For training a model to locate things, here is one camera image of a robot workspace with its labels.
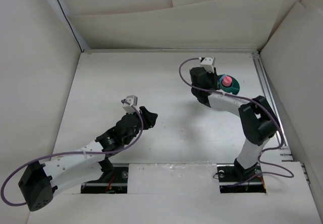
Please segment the pink cap glue bottle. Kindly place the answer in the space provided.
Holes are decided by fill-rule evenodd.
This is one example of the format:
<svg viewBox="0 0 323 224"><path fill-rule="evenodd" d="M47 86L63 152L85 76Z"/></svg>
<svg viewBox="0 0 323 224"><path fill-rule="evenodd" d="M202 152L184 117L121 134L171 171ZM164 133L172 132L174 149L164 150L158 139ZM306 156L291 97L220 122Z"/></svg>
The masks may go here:
<svg viewBox="0 0 323 224"><path fill-rule="evenodd" d="M224 87L231 87L232 83L233 83L233 79L230 76L224 76L221 80L221 84Z"/></svg>

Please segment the blue translucent stapler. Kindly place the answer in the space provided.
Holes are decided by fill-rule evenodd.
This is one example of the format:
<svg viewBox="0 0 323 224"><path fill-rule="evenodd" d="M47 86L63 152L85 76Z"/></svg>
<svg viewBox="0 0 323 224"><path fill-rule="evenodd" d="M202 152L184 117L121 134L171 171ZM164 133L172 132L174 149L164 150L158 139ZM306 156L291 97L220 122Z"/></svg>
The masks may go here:
<svg viewBox="0 0 323 224"><path fill-rule="evenodd" d="M218 79L218 82L221 83L223 81L223 79L225 78L225 75L220 75L219 76L219 79Z"/></svg>

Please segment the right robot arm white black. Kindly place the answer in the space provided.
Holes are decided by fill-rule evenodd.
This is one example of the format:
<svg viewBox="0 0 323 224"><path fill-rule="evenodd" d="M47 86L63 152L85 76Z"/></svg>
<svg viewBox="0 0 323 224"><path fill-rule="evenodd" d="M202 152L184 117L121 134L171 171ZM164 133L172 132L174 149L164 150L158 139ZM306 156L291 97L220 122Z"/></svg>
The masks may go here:
<svg viewBox="0 0 323 224"><path fill-rule="evenodd" d="M267 99L263 96L252 99L238 96L238 81L230 75L218 75L215 69L209 72L203 67L195 67L189 73L191 92L201 104L239 117L245 142L234 160L233 178L235 182L250 178L264 146L279 126Z"/></svg>

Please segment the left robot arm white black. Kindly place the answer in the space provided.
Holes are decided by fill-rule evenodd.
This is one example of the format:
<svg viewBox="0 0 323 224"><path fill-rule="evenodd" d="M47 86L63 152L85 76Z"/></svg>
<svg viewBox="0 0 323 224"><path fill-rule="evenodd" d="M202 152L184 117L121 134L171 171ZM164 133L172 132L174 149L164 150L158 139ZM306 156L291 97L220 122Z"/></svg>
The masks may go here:
<svg viewBox="0 0 323 224"><path fill-rule="evenodd" d="M81 183L108 182L114 174L109 158L128 146L141 130L153 128L157 117L141 106L139 112L125 114L77 154L28 164L18 186L29 210L45 207L55 196Z"/></svg>

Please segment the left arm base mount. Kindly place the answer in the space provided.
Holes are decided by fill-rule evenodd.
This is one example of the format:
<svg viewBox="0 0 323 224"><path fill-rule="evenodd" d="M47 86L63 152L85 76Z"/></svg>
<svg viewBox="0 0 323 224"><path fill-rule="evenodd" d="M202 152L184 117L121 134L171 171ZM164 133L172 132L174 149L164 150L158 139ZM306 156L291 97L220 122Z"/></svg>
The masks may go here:
<svg viewBox="0 0 323 224"><path fill-rule="evenodd" d="M81 194L127 194L128 164L113 165L108 158L99 162L101 175L81 185Z"/></svg>

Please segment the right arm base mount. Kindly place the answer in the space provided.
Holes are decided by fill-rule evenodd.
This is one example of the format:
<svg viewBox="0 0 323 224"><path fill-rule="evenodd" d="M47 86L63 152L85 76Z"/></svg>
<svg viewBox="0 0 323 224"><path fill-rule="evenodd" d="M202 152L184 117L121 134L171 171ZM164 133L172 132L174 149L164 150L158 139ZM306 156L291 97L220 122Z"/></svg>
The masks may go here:
<svg viewBox="0 0 323 224"><path fill-rule="evenodd" d="M247 172L241 172L233 163L217 164L213 178L219 181L221 194L266 193L261 167L256 164Z"/></svg>

